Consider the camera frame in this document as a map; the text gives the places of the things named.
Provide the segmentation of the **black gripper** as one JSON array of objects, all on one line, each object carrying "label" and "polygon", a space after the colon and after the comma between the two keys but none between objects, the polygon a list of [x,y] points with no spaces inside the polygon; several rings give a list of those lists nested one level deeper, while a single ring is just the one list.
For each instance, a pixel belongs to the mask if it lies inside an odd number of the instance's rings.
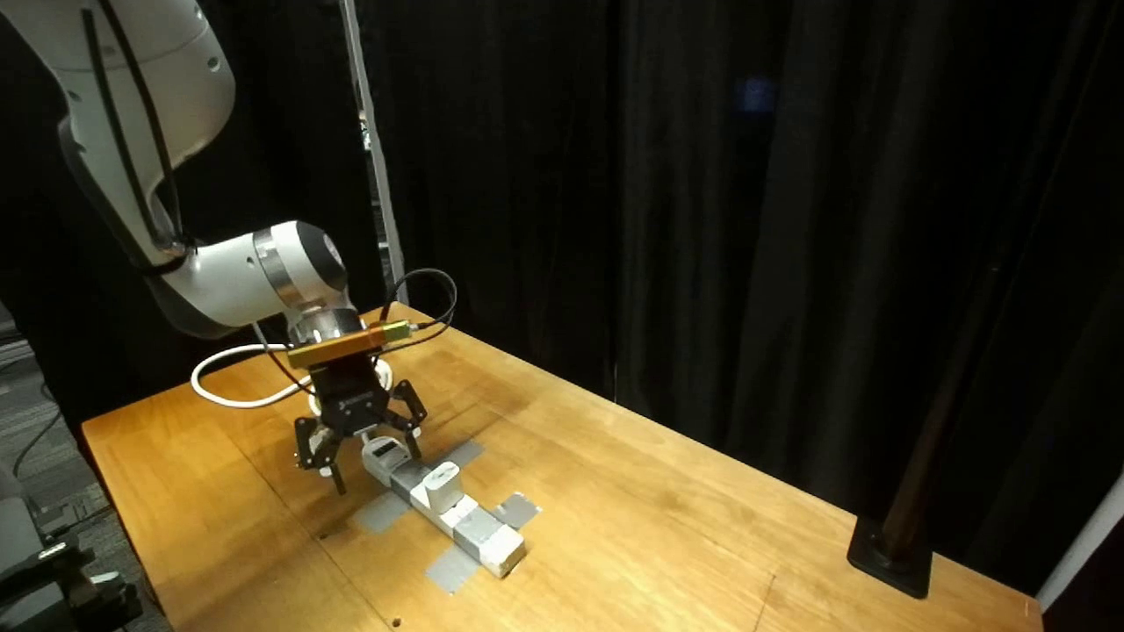
[{"label": "black gripper", "polygon": [[345,479],[338,472],[345,434],[384,423],[400,431],[412,456],[420,456],[417,440],[429,412],[408,381],[393,383],[385,395],[375,381],[375,364],[359,356],[314,364],[313,386],[319,413],[296,423],[296,461],[300,472],[313,472],[345,493]]}]

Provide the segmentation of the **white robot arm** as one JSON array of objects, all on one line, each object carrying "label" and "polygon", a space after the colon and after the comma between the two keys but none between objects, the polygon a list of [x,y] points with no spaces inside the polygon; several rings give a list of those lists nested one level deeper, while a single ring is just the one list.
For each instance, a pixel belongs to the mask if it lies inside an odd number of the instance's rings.
[{"label": "white robot arm", "polygon": [[365,322],[334,240],[309,221],[218,244],[181,224],[174,168],[235,109],[235,78],[200,3],[0,0],[0,15],[58,83],[67,168],[163,320],[194,336],[285,320],[282,353],[313,397],[296,423],[296,461],[334,479],[338,451],[355,440],[361,467],[398,481],[417,461],[426,406],[412,383],[385,376],[384,356],[415,327]]}]

